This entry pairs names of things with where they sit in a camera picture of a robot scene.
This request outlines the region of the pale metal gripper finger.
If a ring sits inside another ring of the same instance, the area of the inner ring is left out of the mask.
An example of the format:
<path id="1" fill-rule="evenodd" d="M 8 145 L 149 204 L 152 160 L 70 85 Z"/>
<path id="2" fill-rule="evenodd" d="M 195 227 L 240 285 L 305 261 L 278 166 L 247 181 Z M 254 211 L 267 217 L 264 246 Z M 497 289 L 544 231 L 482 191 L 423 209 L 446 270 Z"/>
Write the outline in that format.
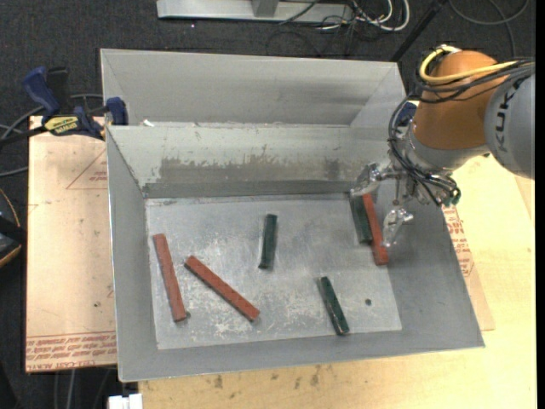
<path id="1" fill-rule="evenodd" d="M 391 209 L 385 216 L 382 224 L 382 244 L 389 248 L 396 239 L 399 229 L 406 223 L 412 222 L 414 215 L 404 207 Z"/>
<path id="2" fill-rule="evenodd" d="M 381 181 L 382 170 L 380 169 L 379 164 L 367 164 L 350 187 L 350 197 L 362 197 L 365 194 L 374 192 Z"/>

